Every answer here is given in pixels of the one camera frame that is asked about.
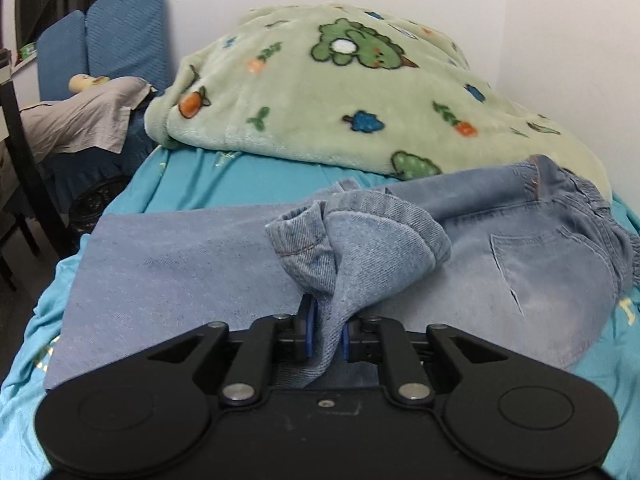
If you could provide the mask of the light blue denim jeans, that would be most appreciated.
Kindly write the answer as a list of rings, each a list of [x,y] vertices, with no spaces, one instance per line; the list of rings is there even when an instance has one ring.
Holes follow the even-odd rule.
[[[44,384],[210,321],[242,330],[317,304],[313,382],[356,313],[448,324],[570,368],[639,284],[639,239],[588,180],[538,155],[511,166],[297,204],[107,214],[84,249]]]

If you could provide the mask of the blue quilted folding mattress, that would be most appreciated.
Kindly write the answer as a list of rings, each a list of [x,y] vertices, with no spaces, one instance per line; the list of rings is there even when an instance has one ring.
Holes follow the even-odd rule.
[[[98,0],[49,26],[36,48],[43,101],[68,99],[68,82],[77,74],[136,76],[157,90],[169,86],[165,0]]]

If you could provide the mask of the teal patterned bed sheet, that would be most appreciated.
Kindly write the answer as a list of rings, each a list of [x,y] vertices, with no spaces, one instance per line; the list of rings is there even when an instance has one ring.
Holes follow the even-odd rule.
[[[113,212],[160,212],[217,206],[292,202],[353,178],[363,188],[387,178],[358,170],[288,162],[249,154],[200,148],[156,148],[130,185],[108,207]],[[29,317],[17,330],[21,347],[1,374],[1,475],[5,479],[42,479],[51,467],[34,430],[35,409],[44,395],[55,341],[79,257],[59,262],[30,302]],[[639,475],[639,294],[632,292],[615,308],[597,343],[575,368],[601,387],[620,414],[620,430],[605,460],[616,479]]]

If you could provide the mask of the black bin with bag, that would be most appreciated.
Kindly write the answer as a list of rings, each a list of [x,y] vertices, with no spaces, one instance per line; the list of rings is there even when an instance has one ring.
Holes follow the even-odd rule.
[[[84,234],[93,231],[106,207],[127,187],[131,177],[118,176],[93,185],[80,194],[68,210],[68,227]]]

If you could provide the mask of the green cartoon fleece blanket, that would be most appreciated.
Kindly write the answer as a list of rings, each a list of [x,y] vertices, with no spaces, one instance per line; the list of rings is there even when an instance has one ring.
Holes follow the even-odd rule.
[[[347,4],[248,12],[233,32],[182,59],[144,123],[166,148],[404,180],[544,155],[612,193],[589,148],[474,74],[454,40]]]

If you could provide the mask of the grey cloth on chair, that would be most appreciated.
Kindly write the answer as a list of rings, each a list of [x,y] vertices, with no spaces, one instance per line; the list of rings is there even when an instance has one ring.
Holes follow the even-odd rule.
[[[129,119],[154,87],[139,77],[120,77],[63,101],[43,101],[21,110],[25,138],[36,162],[89,148],[118,154]]]

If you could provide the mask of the white and black desk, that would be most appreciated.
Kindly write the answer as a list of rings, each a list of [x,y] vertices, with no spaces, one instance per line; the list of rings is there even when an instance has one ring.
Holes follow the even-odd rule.
[[[6,127],[8,135],[3,141],[30,211],[58,256],[64,259],[73,255],[75,243],[51,200],[26,140],[11,78],[11,53],[6,48],[1,49],[1,125]]]

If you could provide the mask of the beige plush toy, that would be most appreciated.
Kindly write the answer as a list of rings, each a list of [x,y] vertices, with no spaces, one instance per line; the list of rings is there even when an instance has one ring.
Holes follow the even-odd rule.
[[[106,84],[110,81],[107,76],[90,76],[88,74],[77,74],[70,77],[68,82],[68,90],[73,94],[83,92],[85,90]]]

